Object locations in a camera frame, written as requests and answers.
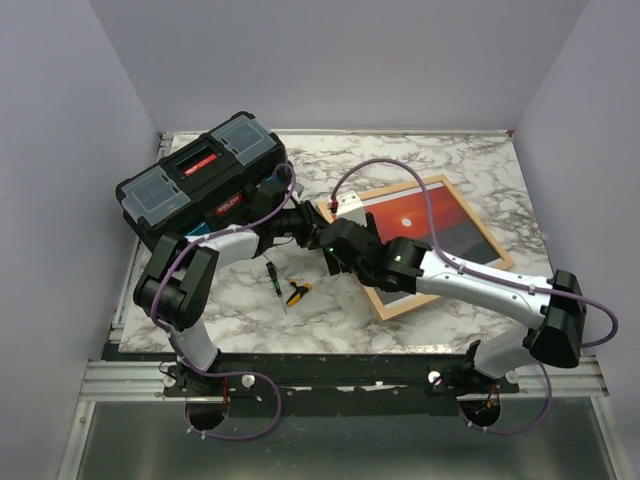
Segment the green black screwdriver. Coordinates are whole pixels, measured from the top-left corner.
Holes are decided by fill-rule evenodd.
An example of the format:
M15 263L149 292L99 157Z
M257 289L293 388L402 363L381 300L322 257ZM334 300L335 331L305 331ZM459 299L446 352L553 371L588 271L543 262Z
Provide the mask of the green black screwdriver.
M280 303L282 305L283 311L284 311L284 313L287 313L286 303L284 301L283 294L282 294L282 289L281 289L281 286L280 286L280 283L279 283L279 279L278 279L277 269L276 269L275 265L271 261L268 261L266 263L266 268L267 268L267 271L268 271L268 274L269 274L269 278L270 278L270 280L271 280L271 282L273 284L274 290L276 292L276 295L277 295L277 297L278 297L278 299L279 299L279 301L280 301Z

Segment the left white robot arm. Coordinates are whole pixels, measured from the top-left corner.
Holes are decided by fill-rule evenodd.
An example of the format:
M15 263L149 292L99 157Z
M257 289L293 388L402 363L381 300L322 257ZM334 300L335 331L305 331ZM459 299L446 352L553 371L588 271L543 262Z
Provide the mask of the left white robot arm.
M216 271L263 254L279 237L315 249L327 225L311 202L293 198L291 187L268 181L253 199L225 214L212 232L192 240L172 232L160 238L134 288L133 301L165 332L197 393L214 393L225 375L215 365L220 349L202 320Z

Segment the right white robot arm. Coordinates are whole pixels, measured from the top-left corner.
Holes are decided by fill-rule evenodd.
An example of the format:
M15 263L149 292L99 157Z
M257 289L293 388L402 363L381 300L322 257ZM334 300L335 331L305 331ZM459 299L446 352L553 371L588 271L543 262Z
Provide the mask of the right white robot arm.
M452 298L516 321L492 339L472 342L460 365L434 381L437 393L481 393L508 372L535 363L563 369L579 364L586 302L570 272L520 277L439 254L407 237L382 242L371 229L344 218L321 231L319 245L331 273L352 272L365 286Z

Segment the wooden picture frame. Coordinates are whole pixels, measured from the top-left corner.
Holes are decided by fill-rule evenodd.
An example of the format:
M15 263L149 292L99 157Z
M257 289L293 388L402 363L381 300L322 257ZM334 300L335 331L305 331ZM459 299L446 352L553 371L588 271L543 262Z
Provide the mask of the wooden picture frame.
M436 237L445 252L500 270L508 270L515 265L510 254L446 176L427 177L424 183L430 193ZM427 243L432 241L425 200L416 182L362 191L359 196L365 212L374 215L383 241L397 236ZM364 287L363 290L382 321L437 299L433 295L387 293L373 287Z

